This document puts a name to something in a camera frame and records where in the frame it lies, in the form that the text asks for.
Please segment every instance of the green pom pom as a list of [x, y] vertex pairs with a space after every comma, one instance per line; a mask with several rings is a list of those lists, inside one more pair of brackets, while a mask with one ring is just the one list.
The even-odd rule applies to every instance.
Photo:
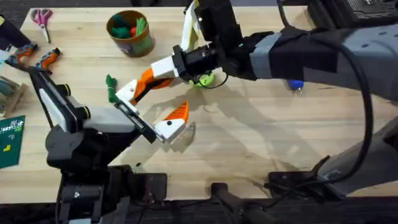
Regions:
[[112, 28], [112, 36], [119, 39], [128, 39], [131, 37], [130, 30], [126, 27]]
[[131, 25], [125, 19], [123, 19], [123, 17], [120, 16], [119, 14], [114, 15], [112, 17], [112, 20], [113, 20], [113, 27], [116, 28], [127, 27], [129, 28], [129, 30], [131, 28]]

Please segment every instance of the orange object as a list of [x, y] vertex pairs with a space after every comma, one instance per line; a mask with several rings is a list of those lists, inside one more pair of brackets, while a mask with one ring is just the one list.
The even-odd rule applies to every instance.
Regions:
[[185, 101], [183, 104], [181, 104], [181, 106], [179, 106], [177, 109], [175, 109], [173, 112], [171, 112], [164, 119], [164, 121], [182, 118], [185, 122], [187, 122], [188, 115], [189, 115], [189, 105], [188, 105], [188, 102]]
[[58, 48], [50, 51], [49, 53], [47, 53], [46, 55], [44, 55], [42, 57], [40, 62], [38, 64], [36, 64], [36, 67], [40, 67], [40, 68], [48, 70], [49, 65], [54, 63], [58, 59], [58, 56], [60, 54], [61, 54], [61, 51]]
[[156, 80], [154, 78], [154, 73], [151, 68], [144, 71], [144, 73], [141, 75], [141, 79], [139, 79], [137, 81], [137, 86], [136, 86], [136, 89], [134, 90], [134, 97], [130, 101], [130, 103], [134, 106], [137, 105], [137, 102], [140, 101], [142, 97], [140, 97], [138, 100], [136, 100], [136, 98], [139, 97], [140, 94], [146, 90], [146, 88], [148, 88], [148, 85], [150, 85], [153, 82], [158, 82], [158, 81], [161, 81], [161, 82], [159, 84], [157, 84], [156, 86], [152, 86], [151, 90], [158, 90], [158, 89], [167, 87], [171, 84], [173, 79], [172, 78], [164, 78], [164, 79]]
[[16, 54], [16, 56], [17, 56], [18, 64], [22, 65], [23, 63], [22, 63], [21, 59], [26, 56], [28, 56], [28, 57], [32, 56], [32, 54], [34, 53], [35, 50], [33, 48], [28, 48], [28, 49], [18, 49], [17, 51], [18, 51], [18, 53]]
[[[154, 73], [153, 73], [151, 68], [148, 68], [146, 71], [144, 71], [144, 73], [141, 76], [141, 80], [143, 82], [145, 82], [146, 84], [149, 84], [151, 82], [156, 81], [155, 78], [154, 78]], [[153, 90], [158, 90], [158, 89], [167, 87], [167, 86], [169, 86], [171, 84], [172, 81], [173, 81], [172, 78], [165, 78], [162, 83], [152, 87], [152, 89]]]

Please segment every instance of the black mount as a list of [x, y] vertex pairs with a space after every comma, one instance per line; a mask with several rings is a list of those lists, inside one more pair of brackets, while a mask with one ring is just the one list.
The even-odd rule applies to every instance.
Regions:
[[253, 224], [289, 224], [285, 220], [276, 219], [252, 200], [241, 199], [228, 191], [226, 183], [212, 183], [211, 196], [220, 201], [235, 219], [235, 223]]
[[60, 223], [82, 218], [98, 223], [126, 197], [141, 204], [166, 198], [166, 174], [135, 174], [129, 165], [108, 166], [140, 135], [139, 131], [110, 134], [94, 129], [70, 134], [59, 125], [52, 128], [45, 145], [47, 164], [62, 173], [57, 196]]
[[[273, 198], [279, 198], [290, 189], [305, 183], [317, 180], [319, 168], [330, 158], [323, 158], [311, 171], [294, 171], [294, 172], [270, 172], [268, 173], [268, 182], [264, 187], [269, 189]], [[287, 196], [291, 199], [312, 198], [318, 203], [326, 201], [341, 200], [337, 194], [328, 188], [327, 185], [311, 185], [295, 190]]]

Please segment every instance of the dark floor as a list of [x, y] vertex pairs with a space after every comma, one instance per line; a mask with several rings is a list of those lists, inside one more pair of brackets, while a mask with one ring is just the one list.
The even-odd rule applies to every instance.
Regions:
[[[189, 202], [172, 202], [181, 207]], [[396, 224], [398, 198], [349, 198], [343, 202], [319, 205], [306, 201], [284, 201], [270, 214], [291, 224]], [[131, 207], [127, 224], [137, 223], [141, 208]], [[0, 209], [0, 224], [53, 223], [53, 204], [10, 205]], [[141, 224], [202, 223], [222, 224], [228, 219], [216, 202], [181, 209], [146, 211]]]
[[[155, 1], [144, 1], [143, 6]], [[162, 0], [157, 6], [184, 6], [187, 0]], [[20, 27], [32, 7], [128, 7], [130, 0], [0, 0], [0, 14]], [[172, 202], [178, 208], [187, 202]], [[54, 223], [54, 204], [0, 205], [0, 224]], [[398, 223], [398, 198], [349, 198], [343, 202], [319, 205], [306, 201], [284, 201], [270, 212], [291, 223], [390, 224]], [[137, 223], [141, 208], [131, 207], [126, 223]], [[145, 212], [141, 223], [228, 223], [217, 203], [204, 203], [182, 209]]]

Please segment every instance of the red pom pom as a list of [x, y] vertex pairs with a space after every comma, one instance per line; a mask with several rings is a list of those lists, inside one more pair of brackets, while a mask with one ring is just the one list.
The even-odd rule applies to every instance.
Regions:
[[136, 36], [136, 29], [137, 29], [137, 27], [131, 28], [131, 30], [130, 30], [131, 37], [135, 37]]

